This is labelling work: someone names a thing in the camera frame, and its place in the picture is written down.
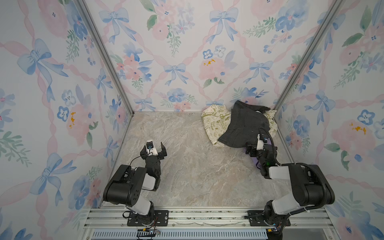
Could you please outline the purple cloth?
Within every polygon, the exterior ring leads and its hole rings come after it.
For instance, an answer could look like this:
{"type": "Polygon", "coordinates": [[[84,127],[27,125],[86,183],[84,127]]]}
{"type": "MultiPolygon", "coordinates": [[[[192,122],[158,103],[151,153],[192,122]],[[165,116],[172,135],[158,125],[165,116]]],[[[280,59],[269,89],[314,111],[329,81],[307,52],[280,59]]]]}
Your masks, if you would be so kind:
{"type": "Polygon", "coordinates": [[[263,164],[255,164],[254,160],[254,164],[255,166],[258,168],[258,169],[261,169],[262,166],[266,166],[266,167],[275,167],[278,165],[278,162],[277,162],[277,150],[278,150],[278,147],[276,146],[273,146],[273,145],[264,145],[264,148],[265,147],[272,147],[272,161],[271,162],[267,162],[267,163],[263,163],[263,164]]]}

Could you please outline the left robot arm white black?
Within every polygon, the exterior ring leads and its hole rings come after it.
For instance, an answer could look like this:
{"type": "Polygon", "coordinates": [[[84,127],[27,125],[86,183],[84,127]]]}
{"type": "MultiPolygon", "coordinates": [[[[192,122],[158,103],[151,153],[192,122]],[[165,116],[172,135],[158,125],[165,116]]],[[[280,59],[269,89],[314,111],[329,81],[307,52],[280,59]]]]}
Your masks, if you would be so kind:
{"type": "Polygon", "coordinates": [[[155,206],[141,196],[141,191],[157,191],[161,182],[161,160],[166,156],[163,144],[161,151],[157,151],[153,141],[147,141],[139,156],[145,161],[145,166],[120,165],[106,185],[103,200],[129,210],[129,215],[123,216],[128,219],[128,226],[152,226],[156,223],[155,206]]]}

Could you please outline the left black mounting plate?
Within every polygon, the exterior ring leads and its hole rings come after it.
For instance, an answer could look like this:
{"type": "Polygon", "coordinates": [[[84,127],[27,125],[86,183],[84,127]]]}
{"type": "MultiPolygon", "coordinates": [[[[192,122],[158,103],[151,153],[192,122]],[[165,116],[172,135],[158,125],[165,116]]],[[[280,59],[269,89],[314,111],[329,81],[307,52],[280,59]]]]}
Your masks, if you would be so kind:
{"type": "Polygon", "coordinates": [[[150,210],[147,215],[130,212],[127,217],[128,227],[167,227],[169,221],[168,210],[150,210]]]}

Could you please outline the dark grey cloth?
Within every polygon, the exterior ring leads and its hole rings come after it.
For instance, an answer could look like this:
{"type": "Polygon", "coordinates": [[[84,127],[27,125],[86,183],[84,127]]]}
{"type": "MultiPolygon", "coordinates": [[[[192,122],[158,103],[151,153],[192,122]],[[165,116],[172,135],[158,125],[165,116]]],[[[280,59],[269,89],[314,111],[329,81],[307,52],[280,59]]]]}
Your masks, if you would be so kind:
{"type": "Polygon", "coordinates": [[[231,148],[245,148],[247,144],[256,144],[260,128],[270,130],[270,124],[264,115],[270,108],[249,105],[236,101],[231,112],[231,122],[218,141],[231,148]]]}

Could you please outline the right aluminium corner post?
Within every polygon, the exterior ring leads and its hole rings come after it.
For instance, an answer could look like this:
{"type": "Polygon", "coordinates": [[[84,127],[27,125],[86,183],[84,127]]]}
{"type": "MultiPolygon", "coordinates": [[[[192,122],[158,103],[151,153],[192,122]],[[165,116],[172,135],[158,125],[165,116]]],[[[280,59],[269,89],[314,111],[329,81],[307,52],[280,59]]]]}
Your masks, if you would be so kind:
{"type": "Polygon", "coordinates": [[[313,36],[313,40],[309,43],[306,51],[304,52],[301,61],[298,64],[297,69],[291,75],[286,87],[283,89],[282,94],[278,98],[277,103],[274,106],[274,110],[278,110],[282,107],[284,100],[287,98],[290,93],[291,88],[296,84],[296,81],[304,71],[304,68],[307,66],[308,62],[311,60],[312,56],[315,54],[321,40],[326,35],[328,28],[332,25],[332,22],[335,20],[339,12],[341,11],[341,7],[345,1],[343,0],[335,0],[331,1],[331,6],[326,12],[322,23],[319,25],[317,31],[313,36]]]}

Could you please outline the black mounting plate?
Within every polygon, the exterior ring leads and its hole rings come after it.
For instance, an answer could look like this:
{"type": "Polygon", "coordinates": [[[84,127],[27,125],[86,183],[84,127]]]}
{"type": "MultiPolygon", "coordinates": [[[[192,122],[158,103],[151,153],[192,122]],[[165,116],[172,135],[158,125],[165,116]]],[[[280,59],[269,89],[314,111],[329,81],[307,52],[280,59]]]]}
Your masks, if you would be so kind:
{"type": "Polygon", "coordinates": [[[169,221],[168,210],[150,210],[147,215],[130,212],[127,217],[128,227],[167,227],[169,221]]]}
{"type": "Polygon", "coordinates": [[[277,215],[274,212],[248,210],[244,219],[249,220],[252,227],[281,227],[284,223],[285,215],[277,215]]]}

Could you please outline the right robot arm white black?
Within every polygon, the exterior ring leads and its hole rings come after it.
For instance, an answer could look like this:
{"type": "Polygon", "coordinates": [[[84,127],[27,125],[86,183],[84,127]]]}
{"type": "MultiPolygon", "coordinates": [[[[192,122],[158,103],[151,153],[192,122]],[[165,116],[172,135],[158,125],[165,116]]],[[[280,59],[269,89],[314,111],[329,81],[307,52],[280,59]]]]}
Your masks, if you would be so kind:
{"type": "Polygon", "coordinates": [[[260,147],[248,144],[246,154],[257,158],[257,168],[265,179],[287,180],[291,185],[290,193],[268,201],[263,211],[247,211],[244,218],[251,225],[269,226],[272,232],[277,232],[289,224],[289,217],[335,202],[335,193],[319,166],[280,164],[277,161],[277,147],[269,144],[260,147]]]}

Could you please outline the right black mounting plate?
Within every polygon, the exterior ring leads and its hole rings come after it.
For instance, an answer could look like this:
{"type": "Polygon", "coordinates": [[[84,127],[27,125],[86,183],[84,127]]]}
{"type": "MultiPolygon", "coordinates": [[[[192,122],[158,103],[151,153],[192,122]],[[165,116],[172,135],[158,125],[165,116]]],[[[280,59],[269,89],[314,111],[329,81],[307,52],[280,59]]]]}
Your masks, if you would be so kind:
{"type": "Polygon", "coordinates": [[[252,227],[281,227],[284,223],[285,215],[277,215],[274,212],[248,210],[244,219],[249,220],[252,227]]]}

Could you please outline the left aluminium corner post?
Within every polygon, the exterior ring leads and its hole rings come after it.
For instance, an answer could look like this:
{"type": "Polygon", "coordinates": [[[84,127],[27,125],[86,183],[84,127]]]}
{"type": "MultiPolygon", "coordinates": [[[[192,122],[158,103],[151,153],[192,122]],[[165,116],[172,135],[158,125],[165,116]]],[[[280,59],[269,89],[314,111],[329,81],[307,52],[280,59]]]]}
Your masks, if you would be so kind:
{"type": "Polygon", "coordinates": [[[124,91],[123,84],[121,83],[121,81],[117,75],[117,72],[113,67],[111,58],[109,57],[109,54],[107,51],[107,48],[102,41],[102,36],[100,35],[100,33],[97,29],[97,26],[96,26],[95,21],[94,21],[91,13],[89,11],[89,8],[86,4],[86,1],[74,0],[74,3],[76,5],[76,7],[79,8],[80,15],[84,19],[86,27],[89,28],[90,35],[93,37],[93,39],[95,41],[96,48],[97,48],[97,50],[101,56],[102,62],[105,64],[105,66],[108,70],[108,73],[112,77],[112,81],[116,85],[118,93],[122,97],[123,104],[126,107],[126,109],[128,110],[129,116],[132,118],[134,116],[134,111],[133,111],[133,109],[129,103],[127,94],[124,91]]]}

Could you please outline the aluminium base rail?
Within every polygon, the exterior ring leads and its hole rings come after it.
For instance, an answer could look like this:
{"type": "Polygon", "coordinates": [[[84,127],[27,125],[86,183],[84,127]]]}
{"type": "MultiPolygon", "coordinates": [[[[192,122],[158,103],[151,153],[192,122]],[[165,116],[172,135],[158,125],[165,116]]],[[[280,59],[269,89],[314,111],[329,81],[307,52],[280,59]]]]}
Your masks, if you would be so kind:
{"type": "MultiPolygon", "coordinates": [[[[273,240],[272,227],[252,227],[248,208],[159,207],[169,211],[167,227],[128,227],[122,207],[91,210],[79,240],[273,240]]],[[[338,240],[325,209],[289,218],[281,240],[338,240]]]]}

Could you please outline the cream floral cloth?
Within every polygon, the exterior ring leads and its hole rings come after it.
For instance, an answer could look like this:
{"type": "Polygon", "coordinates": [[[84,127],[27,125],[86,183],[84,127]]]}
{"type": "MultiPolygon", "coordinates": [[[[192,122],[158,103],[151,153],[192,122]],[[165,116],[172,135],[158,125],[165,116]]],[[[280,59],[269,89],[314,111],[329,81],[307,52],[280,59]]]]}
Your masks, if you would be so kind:
{"type": "MultiPolygon", "coordinates": [[[[269,133],[275,137],[278,131],[278,125],[274,120],[276,110],[269,110],[264,116],[269,121],[269,133]]],[[[206,134],[215,147],[226,147],[225,144],[219,142],[219,138],[227,131],[231,123],[231,111],[224,105],[212,105],[202,113],[202,120],[206,134]]]]}

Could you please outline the aluminium corner post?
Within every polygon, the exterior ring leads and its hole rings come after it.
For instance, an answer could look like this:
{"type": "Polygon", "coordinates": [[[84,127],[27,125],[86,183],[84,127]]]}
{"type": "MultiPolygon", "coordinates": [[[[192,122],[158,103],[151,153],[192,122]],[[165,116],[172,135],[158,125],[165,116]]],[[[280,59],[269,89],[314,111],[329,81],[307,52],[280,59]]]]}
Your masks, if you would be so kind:
{"type": "Polygon", "coordinates": [[[282,107],[284,100],[287,98],[290,93],[291,88],[296,84],[296,81],[304,71],[304,68],[307,66],[308,62],[311,60],[312,56],[315,54],[321,40],[326,35],[328,28],[332,25],[332,22],[335,20],[339,12],[341,11],[341,7],[345,1],[343,0],[335,0],[331,1],[331,6],[326,12],[322,23],[319,25],[317,31],[313,36],[313,40],[309,43],[306,51],[304,52],[301,61],[298,64],[297,69],[291,75],[286,87],[283,89],[282,94],[278,98],[277,103],[274,106],[274,110],[278,110],[282,107]]]}
{"type": "Polygon", "coordinates": [[[134,111],[133,111],[133,109],[129,103],[127,94],[124,91],[123,84],[121,83],[121,81],[117,75],[117,72],[113,67],[111,58],[109,57],[109,54],[107,51],[107,48],[102,41],[102,36],[100,35],[100,33],[97,29],[97,26],[96,26],[95,21],[94,21],[91,13],[89,11],[89,8],[86,4],[86,1],[74,0],[74,3],[76,5],[76,7],[79,8],[80,15],[84,19],[86,27],[89,28],[90,35],[93,37],[93,39],[95,41],[96,48],[97,48],[97,50],[101,56],[102,62],[105,64],[105,66],[108,70],[108,73],[112,77],[112,81],[116,85],[118,93],[122,97],[123,104],[126,107],[126,109],[128,110],[129,116],[132,118],[134,116],[134,111]]]}

